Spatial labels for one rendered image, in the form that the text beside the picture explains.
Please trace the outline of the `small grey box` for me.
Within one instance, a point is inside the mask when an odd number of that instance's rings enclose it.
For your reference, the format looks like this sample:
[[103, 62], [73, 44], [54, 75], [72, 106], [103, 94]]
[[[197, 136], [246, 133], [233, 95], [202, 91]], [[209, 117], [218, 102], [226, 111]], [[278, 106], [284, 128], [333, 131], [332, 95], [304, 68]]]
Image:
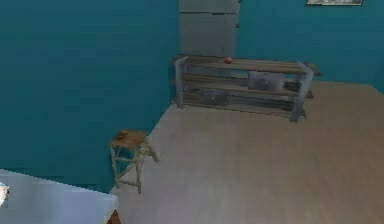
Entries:
[[225, 106], [228, 104], [228, 92], [216, 89], [200, 89], [199, 101], [205, 105]]

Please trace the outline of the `wooden stool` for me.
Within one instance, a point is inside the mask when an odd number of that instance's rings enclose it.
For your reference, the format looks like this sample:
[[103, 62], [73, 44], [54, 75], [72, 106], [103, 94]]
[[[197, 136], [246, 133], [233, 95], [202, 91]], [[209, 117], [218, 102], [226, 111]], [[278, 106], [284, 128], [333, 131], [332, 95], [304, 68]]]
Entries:
[[[144, 160], [151, 157], [155, 163], [159, 162], [158, 155], [153, 149], [147, 133], [123, 129], [110, 141], [109, 147], [115, 187], [119, 188], [122, 184], [134, 186], [141, 194], [141, 171]], [[131, 170], [135, 171], [135, 180], [124, 180], [123, 176]]]

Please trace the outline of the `large grey box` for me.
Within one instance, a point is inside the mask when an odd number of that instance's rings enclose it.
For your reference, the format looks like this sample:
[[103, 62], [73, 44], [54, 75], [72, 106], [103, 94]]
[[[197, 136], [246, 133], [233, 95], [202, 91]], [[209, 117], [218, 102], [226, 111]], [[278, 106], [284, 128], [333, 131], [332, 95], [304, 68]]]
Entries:
[[283, 89], [285, 77], [281, 73], [250, 71], [248, 88], [250, 90], [277, 92]]

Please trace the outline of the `grey door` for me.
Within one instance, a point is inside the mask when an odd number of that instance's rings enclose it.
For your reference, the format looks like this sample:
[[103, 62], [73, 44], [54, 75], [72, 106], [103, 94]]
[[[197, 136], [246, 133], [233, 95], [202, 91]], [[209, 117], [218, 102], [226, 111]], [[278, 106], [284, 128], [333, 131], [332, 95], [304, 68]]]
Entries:
[[183, 54], [234, 54], [242, 0], [178, 0], [180, 51]]

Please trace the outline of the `wooden shelf with grey posts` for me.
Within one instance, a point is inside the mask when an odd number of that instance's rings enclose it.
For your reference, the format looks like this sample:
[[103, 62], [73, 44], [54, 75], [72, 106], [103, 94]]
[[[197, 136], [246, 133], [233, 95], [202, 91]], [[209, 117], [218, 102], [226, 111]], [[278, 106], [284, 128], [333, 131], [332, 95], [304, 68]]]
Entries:
[[[277, 115], [296, 122], [306, 116], [305, 100], [313, 96], [310, 91], [314, 77], [321, 72], [316, 65], [301, 61], [276, 61], [262, 59], [186, 55], [174, 57], [175, 102], [184, 106], [207, 107], [230, 111]], [[285, 77], [282, 90], [277, 92], [250, 90], [250, 71], [281, 73]], [[200, 89], [216, 89], [228, 92], [225, 106], [205, 105], [199, 101]]]

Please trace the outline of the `white object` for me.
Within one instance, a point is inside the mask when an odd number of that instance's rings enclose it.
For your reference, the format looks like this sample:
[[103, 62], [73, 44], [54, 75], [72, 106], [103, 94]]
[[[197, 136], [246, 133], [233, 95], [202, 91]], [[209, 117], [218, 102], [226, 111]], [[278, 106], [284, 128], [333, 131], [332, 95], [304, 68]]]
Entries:
[[9, 194], [9, 187], [6, 184], [0, 182], [0, 206], [3, 205], [8, 194]]

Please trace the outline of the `framed wall picture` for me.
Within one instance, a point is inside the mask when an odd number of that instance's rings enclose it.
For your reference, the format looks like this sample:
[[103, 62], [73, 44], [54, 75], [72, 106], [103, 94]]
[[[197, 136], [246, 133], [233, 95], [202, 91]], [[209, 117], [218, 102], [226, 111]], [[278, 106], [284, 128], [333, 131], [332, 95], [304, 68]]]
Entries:
[[363, 0], [306, 0], [306, 5], [316, 6], [360, 6]]

